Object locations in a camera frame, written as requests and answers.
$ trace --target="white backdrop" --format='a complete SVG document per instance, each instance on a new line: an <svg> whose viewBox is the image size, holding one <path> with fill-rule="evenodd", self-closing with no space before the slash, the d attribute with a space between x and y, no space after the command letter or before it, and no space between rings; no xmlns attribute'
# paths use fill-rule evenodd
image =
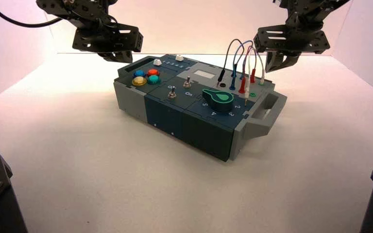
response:
<svg viewBox="0 0 373 233"><path fill-rule="evenodd" d="M349 6L325 20L332 48ZM286 9L272 0L119 0L109 13L120 23L139 27L144 35L142 53L225 54L231 39L253 39L259 27L284 24L287 19ZM72 49L72 25L61 22L51 31L58 52L79 52Z"/></svg>
<svg viewBox="0 0 373 233"><path fill-rule="evenodd" d="M25 23L46 21L35 1L0 1L0 11ZM55 53L49 28L22 28L0 18L0 93Z"/></svg>
<svg viewBox="0 0 373 233"><path fill-rule="evenodd" d="M334 57L373 86L373 2L355 0Z"/></svg>

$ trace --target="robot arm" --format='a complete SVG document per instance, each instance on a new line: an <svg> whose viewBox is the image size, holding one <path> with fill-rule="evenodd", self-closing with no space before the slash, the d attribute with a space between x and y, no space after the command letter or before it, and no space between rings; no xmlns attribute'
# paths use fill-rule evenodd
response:
<svg viewBox="0 0 373 233"><path fill-rule="evenodd" d="M286 8L285 25L258 29L254 38L258 52L267 53L266 72L294 65L302 52L323 53L329 49L323 20L349 0L273 0Z"/></svg>
<svg viewBox="0 0 373 233"><path fill-rule="evenodd" d="M131 63L131 51L141 51L143 36L137 27L120 24L108 15L108 7L117 1L36 0L36 4L77 27L74 49L96 52L106 61Z"/></svg>

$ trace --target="yellow button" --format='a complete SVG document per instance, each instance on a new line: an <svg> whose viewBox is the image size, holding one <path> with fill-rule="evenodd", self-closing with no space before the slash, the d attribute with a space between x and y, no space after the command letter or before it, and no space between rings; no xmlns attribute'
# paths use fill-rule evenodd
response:
<svg viewBox="0 0 373 233"><path fill-rule="evenodd" d="M138 76L132 79L132 84L135 86L142 86L146 83L147 83L147 79L142 76Z"/></svg>

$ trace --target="small display screen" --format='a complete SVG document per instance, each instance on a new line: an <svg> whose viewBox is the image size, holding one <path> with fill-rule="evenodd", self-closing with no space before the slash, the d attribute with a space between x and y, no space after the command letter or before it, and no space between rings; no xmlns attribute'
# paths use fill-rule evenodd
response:
<svg viewBox="0 0 373 233"><path fill-rule="evenodd" d="M215 74L210 74L202 70L197 70L194 74L205 77L205 78L209 78L209 79L212 79L212 77L215 76Z"/></svg>

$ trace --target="green knob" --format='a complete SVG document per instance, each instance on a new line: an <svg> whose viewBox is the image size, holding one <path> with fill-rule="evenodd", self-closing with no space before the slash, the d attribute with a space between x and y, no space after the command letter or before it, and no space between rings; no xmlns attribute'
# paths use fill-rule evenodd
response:
<svg viewBox="0 0 373 233"><path fill-rule="evenodd" d="M229 92L203 89L202 97L214 111L228 112L232 109L234 95Z"/></svg>

